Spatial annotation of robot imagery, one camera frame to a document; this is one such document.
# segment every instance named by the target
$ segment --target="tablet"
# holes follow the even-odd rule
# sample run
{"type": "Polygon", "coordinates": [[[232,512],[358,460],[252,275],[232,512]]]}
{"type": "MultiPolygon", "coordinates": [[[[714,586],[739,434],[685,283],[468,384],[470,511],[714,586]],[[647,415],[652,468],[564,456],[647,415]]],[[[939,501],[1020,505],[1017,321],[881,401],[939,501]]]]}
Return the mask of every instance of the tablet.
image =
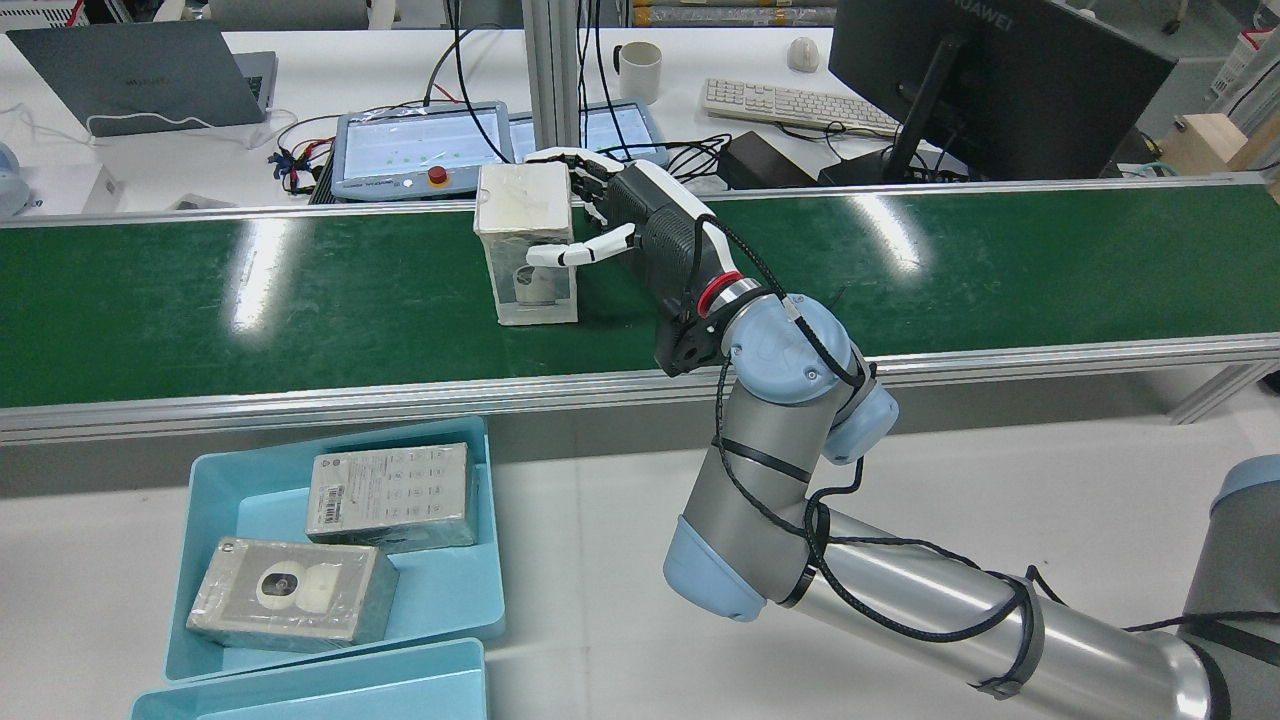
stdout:
{"type": "MultiPolygon", "coordinates": [[[[663,168],[671,161],[666,147],[648,147],[648,145],[663,141],[658,126],[653,122],[649,106],[644,100],[617,100],[613,102],[613,111],[618,117],[618,126],[622,128],[622,138],[631,149],[632,159],[645,159],[663,168]]],[[[609,106],[604,102],[594,102],[586,106],[582,113],[584,135],[589,150],[603,150],[622,145],[618,142],[618,131],[613,127],[613,117],[609,106]]],[[[531,113],[518,113],[511,115],[511,142],[515,147],[517,163],[525,161],[525,155],[536,150],[534,142],[534,117],[531,113]]],[[[621,150],[611,152],[618,160],[626,160],[626,154],[621,150]]]]}
{"type": "Polygon", "coordinates": [[[333,195],[346,200],[416,200],[475,192],[480,165],[500,163],[489,140],[513,155],[507,106],[474,102],[476,118],[458,105],[392,108],[338,119],[333,146],[333,195]]]}

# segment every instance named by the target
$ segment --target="red ring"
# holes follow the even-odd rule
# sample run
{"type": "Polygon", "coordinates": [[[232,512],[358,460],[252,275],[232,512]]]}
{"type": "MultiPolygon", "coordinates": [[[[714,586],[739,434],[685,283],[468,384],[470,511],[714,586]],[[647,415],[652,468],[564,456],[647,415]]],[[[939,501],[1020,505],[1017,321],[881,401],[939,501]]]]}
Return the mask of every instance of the red ring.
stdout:
{"type": "Polygon", "coordinates": [[[712,281],[698,299],[698,314],[705,318],[710,313],[712,301],[716,300],[716,296],[740,279],[742,279],[742,273],[732,270],[712,281]]]}

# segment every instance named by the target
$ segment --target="monitor logo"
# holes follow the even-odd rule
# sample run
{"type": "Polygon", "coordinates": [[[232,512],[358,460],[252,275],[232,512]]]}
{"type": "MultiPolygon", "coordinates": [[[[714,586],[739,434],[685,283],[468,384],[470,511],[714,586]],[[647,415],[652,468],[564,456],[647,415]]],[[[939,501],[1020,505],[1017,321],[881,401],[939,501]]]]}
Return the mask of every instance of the monitor logo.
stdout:
{"type": "Polygon", "coordinates": [[[973,13],[983,22],[996,26],[996,29],[1009,32],[1014,27],[1014,18],[1001,13],[980,0],[954,0],[956,6],[966,13],[973,13]]]}
{"type": "Polygon", "coordinates": [[[129,78],[124,81],[124,85],[129,87],[156,87],[160,85],[169,85],[169,78],[166,77],[129,78]]]}

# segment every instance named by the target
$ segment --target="keyboard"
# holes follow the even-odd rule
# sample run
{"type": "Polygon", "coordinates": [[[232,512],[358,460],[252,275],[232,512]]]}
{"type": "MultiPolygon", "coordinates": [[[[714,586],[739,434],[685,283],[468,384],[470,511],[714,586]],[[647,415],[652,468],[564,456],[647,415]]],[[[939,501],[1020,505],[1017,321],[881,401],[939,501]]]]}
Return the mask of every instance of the keyboard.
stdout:
{"type": "Polygon", "coordinates": [[[844,129],[892,135],[899,127],[897,120],[859,97],[733,79],[708,78],[703,110],[721,118],[818,129],[840,123],[844,129]]]}
{"type": "Polygon", "coordinates": [[[262,78],[259,76],[244,78],[248,82],[248,91],[253,94],[253,100],[261,100],[262,78]]]}

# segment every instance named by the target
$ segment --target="green conveyor belt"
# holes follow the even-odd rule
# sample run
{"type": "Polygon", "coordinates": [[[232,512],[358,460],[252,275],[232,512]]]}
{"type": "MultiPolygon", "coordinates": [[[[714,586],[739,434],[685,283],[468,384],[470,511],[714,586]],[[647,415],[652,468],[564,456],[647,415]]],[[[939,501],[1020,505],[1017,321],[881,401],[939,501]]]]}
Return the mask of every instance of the green conveyor belt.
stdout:
{"type": "MultiPolygon", "coordinates": [[[[1280,332],[1260,186],[714,209],[869,356],[1280,332]]],[[[579,291],[576,325],[499,327],[466,211],[12,227],[0,406],[654,368],[630,275],[585,268],[579,291]]]]}

